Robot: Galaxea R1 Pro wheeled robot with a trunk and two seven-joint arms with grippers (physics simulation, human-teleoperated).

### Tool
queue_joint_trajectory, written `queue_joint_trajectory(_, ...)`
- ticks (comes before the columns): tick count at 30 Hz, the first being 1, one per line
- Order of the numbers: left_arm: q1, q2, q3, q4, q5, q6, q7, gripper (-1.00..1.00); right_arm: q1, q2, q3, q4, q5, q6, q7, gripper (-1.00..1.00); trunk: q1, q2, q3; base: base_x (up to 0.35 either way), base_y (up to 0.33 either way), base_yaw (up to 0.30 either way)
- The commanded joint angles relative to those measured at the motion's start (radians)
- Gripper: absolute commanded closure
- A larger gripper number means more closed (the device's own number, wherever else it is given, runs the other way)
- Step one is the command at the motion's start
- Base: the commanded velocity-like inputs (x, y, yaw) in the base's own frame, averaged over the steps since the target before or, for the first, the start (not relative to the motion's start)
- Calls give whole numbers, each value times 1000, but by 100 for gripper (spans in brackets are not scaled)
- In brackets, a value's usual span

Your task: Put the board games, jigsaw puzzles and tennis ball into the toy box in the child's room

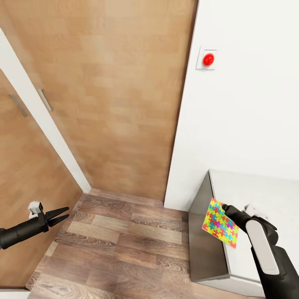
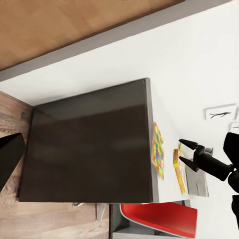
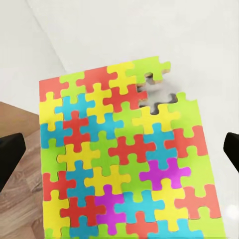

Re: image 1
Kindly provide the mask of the jigsaw puzzle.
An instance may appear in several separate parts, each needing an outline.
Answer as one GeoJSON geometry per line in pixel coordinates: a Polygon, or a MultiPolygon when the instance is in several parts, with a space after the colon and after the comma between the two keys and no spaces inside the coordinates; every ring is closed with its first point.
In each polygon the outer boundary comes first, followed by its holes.
{"type": "Polygon", "coordinates": [[[222,205],[216,199],[211,200],[202,229],[236,249],[239,227],[224,214],[222,205]]]}

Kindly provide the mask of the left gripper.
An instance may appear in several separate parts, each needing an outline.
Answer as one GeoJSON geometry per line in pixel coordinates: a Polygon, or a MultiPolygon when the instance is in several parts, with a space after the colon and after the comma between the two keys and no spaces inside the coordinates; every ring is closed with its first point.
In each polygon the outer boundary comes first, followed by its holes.
{"type": "Polygon", "coordinates": [[[30,237],[33,237],[41,232],[49,231],[48,227],[53,227],[56,224],[60,223],[64,219],[67,219],[70,214],[55,218],[56,216],[62,214],[63,212],[67,211],[69,207],[63,207],[60,209],[56,209],[53,211],[48,211],[38,213],[37,217],[25,221],[21,224],[18,224],[16,227],[17,237],[20,242],[27,240],[30,237]]]}

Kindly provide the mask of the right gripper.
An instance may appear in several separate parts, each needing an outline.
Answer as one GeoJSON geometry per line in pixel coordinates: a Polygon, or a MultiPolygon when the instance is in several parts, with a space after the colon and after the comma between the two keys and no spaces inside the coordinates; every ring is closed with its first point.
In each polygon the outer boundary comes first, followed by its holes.
{"type": "Polygon", "coordinates": [[[248,216],[247,214],[245,214],[244,212],[241,212],[239,209],[237,209],[236,207],[234,207],[232,205],[224,204],[224,205],[222,205],[222,209],[225,211],[224,214],[228,218],[230,218],[239,228],[240,228],[239,219],[242,216],[248,216]]]}

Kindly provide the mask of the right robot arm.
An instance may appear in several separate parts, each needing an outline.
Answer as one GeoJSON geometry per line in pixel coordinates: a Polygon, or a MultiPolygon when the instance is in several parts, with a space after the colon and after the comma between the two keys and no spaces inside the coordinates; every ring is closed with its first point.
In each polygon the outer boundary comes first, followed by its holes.
{"type": "Polygon", "coordinates": [[[276,246],[279,235],[269,216],[252,204],[242,211],[227,204],[222,209],[249,237],[265,299],[299,299],[299,275],[286,250],[276,246]]]}

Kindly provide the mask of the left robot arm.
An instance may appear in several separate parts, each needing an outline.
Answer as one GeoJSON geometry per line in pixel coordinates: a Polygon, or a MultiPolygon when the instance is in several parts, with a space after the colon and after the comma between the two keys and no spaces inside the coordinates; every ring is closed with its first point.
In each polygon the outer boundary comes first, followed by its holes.
{"type": "Polygon", "coordinates": [[[45,233],[49,231],[48,227],[53,227],[70,216],[70,214],[67,214],[55,218],[67,211],[69,207],[48,211],[44,214],[43,206],[38,201],[31,202],[28,209],[30,211],[29,221],[25,221],[9,229],[0,228],[0,248],[7,249],[41,232],[45,233]]]}

